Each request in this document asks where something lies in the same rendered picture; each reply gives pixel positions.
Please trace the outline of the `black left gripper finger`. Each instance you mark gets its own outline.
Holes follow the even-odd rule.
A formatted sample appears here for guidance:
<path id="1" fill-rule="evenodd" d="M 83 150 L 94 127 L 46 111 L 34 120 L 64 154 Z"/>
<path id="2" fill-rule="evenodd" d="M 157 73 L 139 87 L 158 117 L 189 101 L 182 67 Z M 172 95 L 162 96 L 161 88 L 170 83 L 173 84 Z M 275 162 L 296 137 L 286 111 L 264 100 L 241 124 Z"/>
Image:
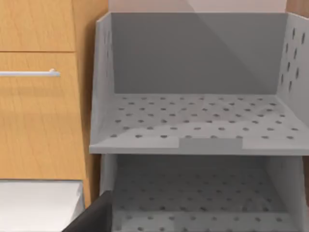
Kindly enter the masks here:
<path id="1" fill-rule="evenodd" d="M 106 191 L 85 209 L 63 232 L 111 232 L 112 192 Z"/>

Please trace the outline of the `wooden drawer front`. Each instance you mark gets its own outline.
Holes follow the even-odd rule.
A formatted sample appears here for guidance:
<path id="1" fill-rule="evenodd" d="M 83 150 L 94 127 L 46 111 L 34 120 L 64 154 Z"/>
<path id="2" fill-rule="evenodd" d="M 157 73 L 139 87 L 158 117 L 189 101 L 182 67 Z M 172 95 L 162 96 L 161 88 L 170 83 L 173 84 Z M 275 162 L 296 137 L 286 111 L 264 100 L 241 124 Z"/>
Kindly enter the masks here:
<path id="1" fill-rule="evenodd" d="M 0 179 L 85 178 L 77 61 L 72 53 L 0 53 Z"/>

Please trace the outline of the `grey pierced shelf unit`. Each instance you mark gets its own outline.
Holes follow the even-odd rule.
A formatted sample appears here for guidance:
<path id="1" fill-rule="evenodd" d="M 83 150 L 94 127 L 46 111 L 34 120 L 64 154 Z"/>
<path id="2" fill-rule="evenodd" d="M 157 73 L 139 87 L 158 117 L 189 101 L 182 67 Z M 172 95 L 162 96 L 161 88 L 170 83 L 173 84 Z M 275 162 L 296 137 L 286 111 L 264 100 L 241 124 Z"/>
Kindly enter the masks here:
<path id="1" fill-rule="evenodd" d="M 89 151 L 104 232 L 309 232 L 309 18 L 107 13 Z"/>

